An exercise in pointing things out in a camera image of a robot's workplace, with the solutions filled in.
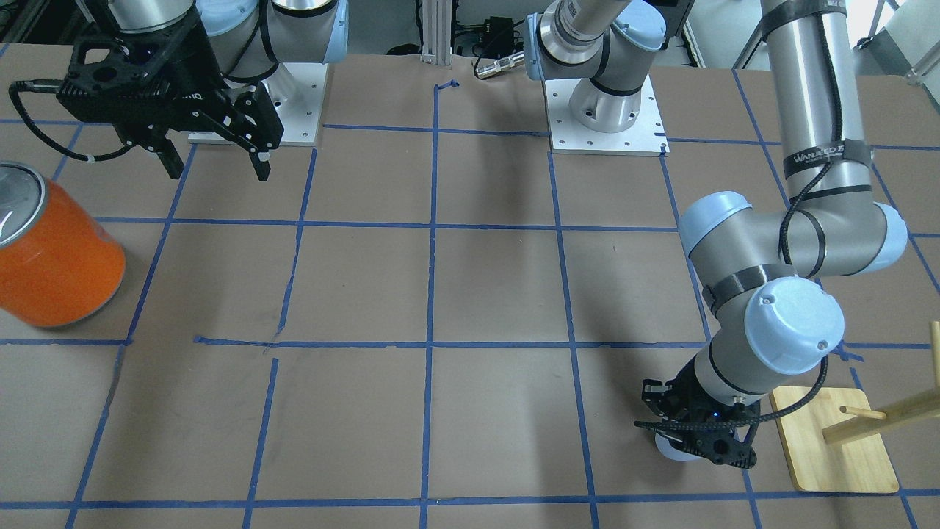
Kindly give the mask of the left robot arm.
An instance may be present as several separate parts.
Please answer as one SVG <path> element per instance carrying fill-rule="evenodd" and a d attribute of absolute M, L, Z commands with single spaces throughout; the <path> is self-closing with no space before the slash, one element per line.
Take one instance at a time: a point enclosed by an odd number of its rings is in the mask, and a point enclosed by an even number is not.
<path fill-rule="evenodd" d="M 638 428 L 669 439 L 733 434 L 773 421 L 761 399 L 818 368 L 818 394 L 845 321 L 820 276 L 853 276 L 899 260 L 908 231 L 897 210 L 874 201 L 843 1 L 764 1 L 754 37 L 767 44 L 776 99 L 787 208 L 756 211 L 743 195 L 706 195 L 679 218 L 686 258 L 720 328 L 667 383 L 645 381 L 658 422 Z"/>

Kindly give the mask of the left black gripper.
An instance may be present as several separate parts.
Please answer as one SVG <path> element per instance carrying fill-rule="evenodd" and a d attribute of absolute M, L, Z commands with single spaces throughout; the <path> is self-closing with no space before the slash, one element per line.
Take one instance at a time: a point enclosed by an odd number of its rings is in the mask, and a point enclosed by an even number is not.
<path fill-rule="evenodd" d="M 701 387 L 695 375 L 694 361 L 689 361 L 667 383 L 645 378 L 642 401 L 649 411 L 668 424 L 725 422 L 725 414 L 729 410 Z"/>

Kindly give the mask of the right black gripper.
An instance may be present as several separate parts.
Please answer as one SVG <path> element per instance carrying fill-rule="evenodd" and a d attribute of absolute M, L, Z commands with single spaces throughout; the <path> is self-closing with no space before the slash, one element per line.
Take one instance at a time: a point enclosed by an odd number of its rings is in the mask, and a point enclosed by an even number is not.
<path fill-rule="evenodd" d="M 268 181 L 271 151 L 284 126 L 264 84 L 230 88 L 199 15 L 162 15 L 147 22 L 151 67 L 147 90 L 157 98 L 139 145 L 178 180 L 184 161 L 169 130 L 215 133 L 248 151 L 256 178 Z"/>

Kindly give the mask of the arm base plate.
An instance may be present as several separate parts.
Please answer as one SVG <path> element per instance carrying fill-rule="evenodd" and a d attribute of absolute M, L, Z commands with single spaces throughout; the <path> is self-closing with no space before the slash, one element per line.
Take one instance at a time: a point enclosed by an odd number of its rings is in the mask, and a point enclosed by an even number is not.
<path fill-rule="evenodd" d="M 284 127 L 281 146 L 314 146 L 325 103 L 329 66 L 319 63 L 281 63 L 262 80 Z"/>
<path fill-rule="evenodd" d="M 554 153 L 670 153 L 651 77 L 628 96 L 603 93 L 588 79 L 547 80 L 543 88 Z"/>

